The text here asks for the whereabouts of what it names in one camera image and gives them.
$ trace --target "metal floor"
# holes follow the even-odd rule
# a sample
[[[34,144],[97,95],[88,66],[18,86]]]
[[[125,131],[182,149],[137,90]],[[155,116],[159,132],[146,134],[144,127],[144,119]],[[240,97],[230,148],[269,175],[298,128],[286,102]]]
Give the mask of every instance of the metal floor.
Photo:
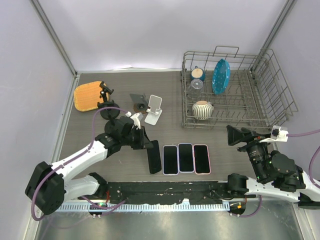
[[[248,202],[252,213],[258,202]],[[41,221],[36,240],[301,240],[293,207],[264,201],[255,216],[237,218],[225,211],[113,213],[84,219],[82,213],[54,213]]]

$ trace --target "white phone stand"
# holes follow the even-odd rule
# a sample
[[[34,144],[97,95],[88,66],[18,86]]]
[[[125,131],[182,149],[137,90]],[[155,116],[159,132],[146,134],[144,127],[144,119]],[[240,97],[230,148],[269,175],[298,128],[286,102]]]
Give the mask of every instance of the white phone stand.
[[[159,96],[151,95],[149,99],[149,108],[146,110],[148,115],[146,116],[144,122],[150,125],[156,125],[160,115],[162,113],[161,109],[162,98]]]

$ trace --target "dark wooden table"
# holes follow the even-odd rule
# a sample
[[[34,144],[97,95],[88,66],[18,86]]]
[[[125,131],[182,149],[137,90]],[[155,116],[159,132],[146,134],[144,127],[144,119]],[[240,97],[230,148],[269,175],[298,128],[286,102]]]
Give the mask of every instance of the dark wooden table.
[[[165,72],[116,72],[81,74],[79,84],[104,81],[114,93],[111,98],[122,108],[133,111],[133,102],[129,94],[153,94],[162,98],[163,110],[158,123],[149,125],[142,120],[150,140],[158,140],[160,152],[164,145],[179,143],[206,144],[209,148],[211,174],[196,175],[180,173],[177,176],[165,176],[162,172],[149,173],[146,150],[132,150],[122,147],[120,152],[98,162],[83,171],[79,177],[97,172],[107,181],[207,181],[227,180],[232,173],[255,177],[246,153],[238,152],[236,147],[228,146],[225,128],[189,129],[182,128],[182,87],[179,71]],[[93,111],[79,112],[73,107],[64,138],[60,159],[63,159],[90,143]],[[104,132],[106,120],[100,115],[95,121],[95,135]]]

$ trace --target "white cable tray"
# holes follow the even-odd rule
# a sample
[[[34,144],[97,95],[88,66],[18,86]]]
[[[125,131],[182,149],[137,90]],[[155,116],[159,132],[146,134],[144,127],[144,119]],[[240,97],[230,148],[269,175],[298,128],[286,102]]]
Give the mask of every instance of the white cable tray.
[[[108,212],[104,209],[90,209],[89,202],[65,202],[59,207],[56,212]],[[223,201],[222,204],[199,204],[190,205],[189,201],[183,201],[181,204],[173,205],[149,205],[149,204],[123,204],[115,210],[115,212],[204,212],[204,211],[229,211],[230,206],[228,201]]]

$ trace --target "wooden cutting board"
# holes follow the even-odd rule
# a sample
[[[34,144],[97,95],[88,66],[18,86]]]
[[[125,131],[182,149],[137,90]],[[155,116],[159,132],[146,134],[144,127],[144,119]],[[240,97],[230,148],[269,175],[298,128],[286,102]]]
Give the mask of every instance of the wooden cutting board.
[[[78,86],[73,93],[74,96],[74,106],[80,112],[86,112],[90,110],[97,109],[98,102],[103,103],[103,99],[100,98],[99,87],[101,81],[93,81],[83,85]]]

